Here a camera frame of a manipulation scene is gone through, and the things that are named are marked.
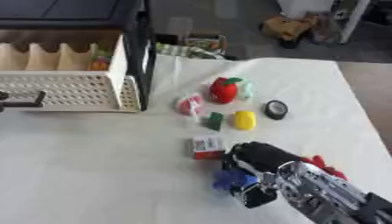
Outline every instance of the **gray floor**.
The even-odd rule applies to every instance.
[[[284,57],[316,60],[392,63],[392,29],[361,24],[346,45],[314,45],[303,41],[283,49],[257,30],[263,20],[279,13],[276,0],[151,0],[157,32],[220,33],[228,39],[228,54],[240,59]]]

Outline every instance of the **green block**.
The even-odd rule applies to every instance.
[[[207,127],[211,130],[220,131],[223,121],[223,114],[213,112],[208,118]]]

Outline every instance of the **floor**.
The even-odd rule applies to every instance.
[[[260,57],[337,60],[362,107],[392,153],[392,29],[362,23],[350,42],[334,47],[303,41],[296,50],[279,47],[257,30],[279,13],[276,0],[151,0],[157,32],[220,33],[227,53],[241,60]]]
[[[392,29],[361,24],[346,45],[314,45],[305,40],[296,50],[283,49],[261,34],[257,25],[280,12],[276,0],[151,0],[157,32],[184,35],[211,32],[227,36],[228,53],[254,57],[392,62]]]

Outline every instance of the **red apple toy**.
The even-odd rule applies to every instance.
[[[210,87],[210,94],[213,100],[219,103],[230,103],[237,95],[236,82],[242,81],[239,78],[218,78]]]

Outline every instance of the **metal handle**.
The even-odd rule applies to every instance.
[[[0,112],[3,112],[4,108],[42,108],[45,96],[45,91],[39,91],[35,101],[4,101],[10,97],[10,94],[0,91]]]

